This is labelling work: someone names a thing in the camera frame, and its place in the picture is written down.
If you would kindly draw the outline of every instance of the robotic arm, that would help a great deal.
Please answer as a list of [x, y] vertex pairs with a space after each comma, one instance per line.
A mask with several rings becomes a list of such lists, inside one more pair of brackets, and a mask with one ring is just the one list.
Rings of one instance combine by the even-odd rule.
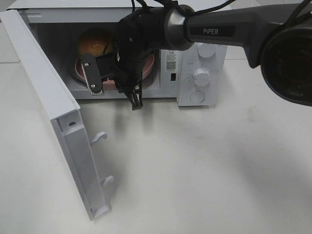
[[113, 54], [82, 58], [90, 92], [99, 93], [102, 82], [113, 79], [133, 110], [140, 109], [142, 70], [154, 49], [187, 50], [203, 42], [243, 47], [250, 67], [261, 65], [276, 94], [312, 106], [311, 0], [210, 13], [158, 1], [164, 7], [143, 5], [117, 24]]

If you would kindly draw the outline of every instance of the microwave door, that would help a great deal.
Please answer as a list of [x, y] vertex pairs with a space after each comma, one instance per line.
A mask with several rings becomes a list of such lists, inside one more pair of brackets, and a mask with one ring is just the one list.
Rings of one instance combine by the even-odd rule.
[[6, 50], [5, 53], [9, 55], [0, 56], [0, 59], [7, 62], [18, 61], [24, 68], [33, 92], [37, 94], [47, 118], [51, 121], [88, 216], [93, 220], [109, 210], [104, 199], [103, 184], [112, 181], [113, 177], [98, 177], [91, 151], [91, 145], [105, 138], [106, 134], [101, 132], [94, 140], [89, 140], [80, 115], [80, 106], [19, 13], [16, 10], [1, 12], [0, 22], [0, 39], [7, 35], [7, 40], [15, 50], [8, 51], [1, 43], [0, 52]]

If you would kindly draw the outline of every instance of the white microwave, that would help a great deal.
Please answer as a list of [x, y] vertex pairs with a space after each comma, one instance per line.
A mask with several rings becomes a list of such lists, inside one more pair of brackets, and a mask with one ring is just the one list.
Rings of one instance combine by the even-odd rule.
[[[212, 0], [204, 7], [223, 2]], [[152, 0], [147, 3], [158, 6]], [[191, 3], [195, 10], [201, 9], [199, 2]], [[5, 31], [51, 121], [91, 220], [109, 210], [103, 186], [113, 176], [98, 176], [91, 146], [106, 134], [88, 137], [75, 99], [125, 96], [113, 84], [104, 85], [103, 94], [93, 96], [75, 79], [77, 43], [91, 28], [114, 32], [115, 24], [130, 12], [130, 0], [17, 0], [0, 13], [0, 30]], [[179, 106], [214, 105], [226, 51], [226, 46], [202, 43], [184, 52], [156, 51], [143, 81], [143, 98], [176, 98]]]

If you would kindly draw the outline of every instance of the qr code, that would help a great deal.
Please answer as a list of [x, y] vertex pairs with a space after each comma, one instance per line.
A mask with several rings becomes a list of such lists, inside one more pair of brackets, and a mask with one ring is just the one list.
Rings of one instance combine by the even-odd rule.
[[167, 70], [175, 70], [176, 69], [176, 61], [167, 62]]

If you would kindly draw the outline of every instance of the screw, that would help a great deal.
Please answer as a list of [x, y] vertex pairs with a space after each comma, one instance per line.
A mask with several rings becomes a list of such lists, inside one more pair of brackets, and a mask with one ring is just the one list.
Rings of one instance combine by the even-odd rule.
[[68, 126], [70, 127], [70, 128], [72, 128], [72, 127], [74, 127], [76, 125], [76, 122], [71, 122]]

